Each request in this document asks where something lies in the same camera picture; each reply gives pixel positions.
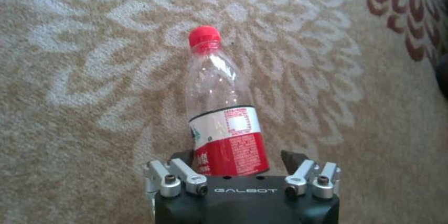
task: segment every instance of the logo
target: logo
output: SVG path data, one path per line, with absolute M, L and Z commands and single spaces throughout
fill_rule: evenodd
M 277 189 L 264 189 L 264 188 L 248 188 L 248 189 L 232 189 L 232 188 L 216 188 L 215 192 L 216 193 L 237 193 L 237 194 L 244 194 L 244 193 L 249 193 L 249 194 L 267 194 L 267 193 L 275 193 L 277 191 Z
M 201 134 L 199 133 L 199 131 L 196 130 L 193 126 L 191 127 L 191 135 L 195 139 L 195 142 L 197 142 L 197 140 L 201 138 Z

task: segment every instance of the rug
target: rug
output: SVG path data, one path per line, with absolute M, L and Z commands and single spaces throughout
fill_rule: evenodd
M 0 0 L 1 223 L 151 223 L 192 148 L 188 32 L 219 28 L 280 150 L 343 168 L 341 223 L 448 223 L 444 0 Z

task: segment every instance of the red bottle cap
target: red bottle cap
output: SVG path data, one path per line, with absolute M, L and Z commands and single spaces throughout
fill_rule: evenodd
M 220 41 L 221 36 L 219 35 L 219 31 L 213 26 L 200 26 L 193 31 L 191 31 L 188 40 L 189 47 L 193 47 L 205 41 Z

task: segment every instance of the clear plastic bottle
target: clear plastic bottle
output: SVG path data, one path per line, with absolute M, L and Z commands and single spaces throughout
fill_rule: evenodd
M 196 28 L 189 45 L 185 102 L 200 172 L 264 172 L 269 165 L 248 82 L 223 51 L 217 29 Z

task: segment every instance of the bolt head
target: bolt head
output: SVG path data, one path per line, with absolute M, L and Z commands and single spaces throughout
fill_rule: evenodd
M 317 177 L 317 184 L 320 184 L 321 186 L 328 186 L 329 183 L 329 178 L 327 176 L 320 175 Z
M 297 197 L 297 189 L 293 186 L 287 186 L 285 188 L 287 197 L 293 199 Z
M 175 183 L 176 182 L 176 176 L 175 175 L 172 175 L 172 174 L 167 174 L 165 175 L 165 184 L 172 184 L 172 183 Z
M 200 185 L 196 189 L 196 193 L 197 195 L 204 196 L 208 193 L 208 186 Z

